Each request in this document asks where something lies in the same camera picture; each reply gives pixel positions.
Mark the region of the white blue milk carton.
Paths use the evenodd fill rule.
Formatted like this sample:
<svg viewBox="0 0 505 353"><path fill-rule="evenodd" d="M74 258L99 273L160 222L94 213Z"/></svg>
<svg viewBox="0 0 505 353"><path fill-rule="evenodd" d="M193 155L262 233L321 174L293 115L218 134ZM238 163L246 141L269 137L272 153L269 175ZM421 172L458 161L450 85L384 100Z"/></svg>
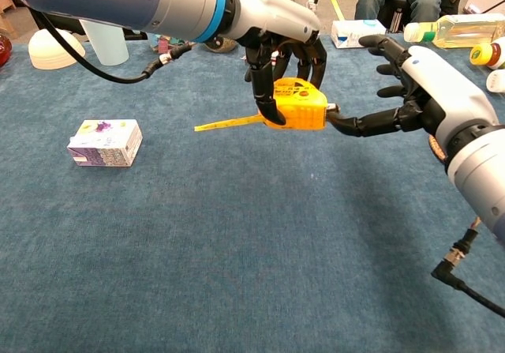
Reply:
<svg viewBox="0 0 505 353"><path fill-rule="evenodd" d="M338 49L361 48L363 36L384 35L387 29L378 20L333 21L331 39Z"/></svg>

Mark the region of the yellow tape measure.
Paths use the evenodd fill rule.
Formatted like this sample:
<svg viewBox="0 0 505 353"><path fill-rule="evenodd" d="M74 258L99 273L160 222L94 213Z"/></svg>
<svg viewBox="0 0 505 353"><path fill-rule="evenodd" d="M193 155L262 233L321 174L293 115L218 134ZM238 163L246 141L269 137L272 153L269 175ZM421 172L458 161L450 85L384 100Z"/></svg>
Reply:
<svg viewBox="0 0 505 353"><path fill-rule="evenodd" d="M277 130L321 130L325 127L327 113L340 111L339 105L329 103L327 97L308 81L284 77L274 83L274 99L284 115L283 126L268 121L260 112L256 115L233 118L195 126L196 132L262 123Z"/></svg>

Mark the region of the white upturned bowl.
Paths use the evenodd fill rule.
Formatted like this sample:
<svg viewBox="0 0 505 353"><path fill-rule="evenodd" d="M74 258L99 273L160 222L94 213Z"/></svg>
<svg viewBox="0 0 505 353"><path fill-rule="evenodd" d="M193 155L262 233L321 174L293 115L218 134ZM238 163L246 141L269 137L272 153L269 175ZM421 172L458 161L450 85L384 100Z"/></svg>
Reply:
<svg viewBox="0 0 505 353"><path fill-rule="evenodd" d="M40 29L31 37L28 55L32 65L42 70L62 69L77 62L47 29Z"/></svg>

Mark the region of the swivel stool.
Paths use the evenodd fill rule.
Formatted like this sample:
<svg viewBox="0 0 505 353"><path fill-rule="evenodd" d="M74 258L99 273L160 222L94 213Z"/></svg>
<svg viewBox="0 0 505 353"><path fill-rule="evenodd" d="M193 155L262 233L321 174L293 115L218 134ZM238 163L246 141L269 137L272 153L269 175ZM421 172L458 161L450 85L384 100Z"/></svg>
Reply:
<svg viewBox="0 0 505 353"><path fill-rule="evenodd" d="M408 0L387 0L380 8L377 19L389 33L402 32L410 22Z"/></svg>

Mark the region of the pale blue plastic pitcher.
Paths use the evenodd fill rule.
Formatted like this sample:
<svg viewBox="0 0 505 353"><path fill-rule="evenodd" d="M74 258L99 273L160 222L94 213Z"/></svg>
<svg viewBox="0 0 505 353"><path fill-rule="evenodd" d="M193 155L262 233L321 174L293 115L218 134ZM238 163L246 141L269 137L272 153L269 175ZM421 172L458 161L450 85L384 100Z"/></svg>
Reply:
<svg viewBox="0 0 505 353"><path fill-rule="evenodd" d="M103 66L118 66L129 59L122 28L81 19L79 22Z"/></svg>

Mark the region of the yellow liquid bottle white cap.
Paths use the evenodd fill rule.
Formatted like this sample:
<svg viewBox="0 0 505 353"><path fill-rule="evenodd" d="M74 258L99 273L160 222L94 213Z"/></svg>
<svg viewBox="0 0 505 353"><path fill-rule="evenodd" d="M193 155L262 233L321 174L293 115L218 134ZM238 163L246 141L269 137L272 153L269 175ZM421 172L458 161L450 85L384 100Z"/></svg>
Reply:
<svg viewBox="0 0 505 353"><path fill-rule="evenodd" d="M432 43L440 48L471 48L505 36L502 13L446 15L434 22L411 22L403 38L411 43Z"/></svg>

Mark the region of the blue table mat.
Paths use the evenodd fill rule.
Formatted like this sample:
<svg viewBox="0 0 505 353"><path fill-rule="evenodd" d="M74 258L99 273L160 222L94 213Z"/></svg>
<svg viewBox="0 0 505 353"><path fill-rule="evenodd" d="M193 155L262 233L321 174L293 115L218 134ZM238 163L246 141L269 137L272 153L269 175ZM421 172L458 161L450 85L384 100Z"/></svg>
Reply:
<svg viewBox="0 0 505 353"><path fill-rule="evenodd" d="M0 69L0 352L505 353L505 319L431 272L474 214L427 134L262 125L241 53L139 84ZM131 167L78 166L135 119Z"/></svg>

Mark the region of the black-lidded glass seed jar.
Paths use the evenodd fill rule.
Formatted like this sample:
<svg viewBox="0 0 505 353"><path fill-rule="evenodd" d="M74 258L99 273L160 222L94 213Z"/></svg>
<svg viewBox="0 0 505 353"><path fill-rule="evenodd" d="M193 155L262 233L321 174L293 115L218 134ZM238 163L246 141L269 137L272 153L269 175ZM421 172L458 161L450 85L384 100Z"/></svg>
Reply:
<svg viewBox="0 0 505 353"><path fill-rule="evenodd" d="M213 39L205 42L204 46L210 52L216 54L225 54L233 51L238 46L238 43L232 39L216 36Z"/></svg>

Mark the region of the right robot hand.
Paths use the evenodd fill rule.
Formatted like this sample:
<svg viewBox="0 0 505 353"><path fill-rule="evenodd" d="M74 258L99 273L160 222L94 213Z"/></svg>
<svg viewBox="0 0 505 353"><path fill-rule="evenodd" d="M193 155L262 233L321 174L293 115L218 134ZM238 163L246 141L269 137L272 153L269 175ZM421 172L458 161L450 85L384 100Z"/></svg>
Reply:
<svg viewBox="0 0 505 353"><path fill-rule="evenodd" d="M384 35L361 37L359 42L388 61L377 72L401 82L379 90L378 96L401 96L403 104L360 118L329 111L327 120L340 133L371 137L423 129L449 160L473 141L505 142L505 125L484 92L436 52L422 46L405 48Z"/></svg>

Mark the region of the round woven coaster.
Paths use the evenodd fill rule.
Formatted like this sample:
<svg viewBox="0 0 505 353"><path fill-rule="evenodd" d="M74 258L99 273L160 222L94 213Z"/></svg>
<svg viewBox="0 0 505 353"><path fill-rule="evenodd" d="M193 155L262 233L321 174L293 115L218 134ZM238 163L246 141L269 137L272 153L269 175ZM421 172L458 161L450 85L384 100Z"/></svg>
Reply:
<svg viewBox="0 0 505 353"><path fill-rule="evenodd" d="M440 147L439 143L435 139L435 137L431 134L428 135L428 145L429 148L431 149L433 155L440 161L442 164L445 164L446 162L446 154Z"/></svg>

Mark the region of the purple white drink carton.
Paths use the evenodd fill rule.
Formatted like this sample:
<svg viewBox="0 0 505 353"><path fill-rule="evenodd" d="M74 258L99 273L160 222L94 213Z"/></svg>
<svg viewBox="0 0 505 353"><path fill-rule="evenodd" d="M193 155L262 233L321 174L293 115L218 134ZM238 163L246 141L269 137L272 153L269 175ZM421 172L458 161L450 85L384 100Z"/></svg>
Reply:
<svg viewBox="0 0 505 353"><path fill-rule="evenodd" d="M82 167L131 167L143 135L135 119L87 119L67 150Z"/></svg>

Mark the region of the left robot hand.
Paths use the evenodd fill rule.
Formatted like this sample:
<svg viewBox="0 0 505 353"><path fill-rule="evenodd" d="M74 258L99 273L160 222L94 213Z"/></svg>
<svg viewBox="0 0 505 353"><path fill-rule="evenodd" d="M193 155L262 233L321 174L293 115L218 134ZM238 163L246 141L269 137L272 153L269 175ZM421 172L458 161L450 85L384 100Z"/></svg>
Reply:
<svg viewBox="0 0 505 353"><path fill-rule="evenodd" d="M260 113L276 125L286 124L274 97L274 83L286 72L291 57L297 59L297 77L319 88L324 78L327 52L320 40L320 20L313 11L292 0L234 0L232 24L223 35L245 48Z"/></svg>

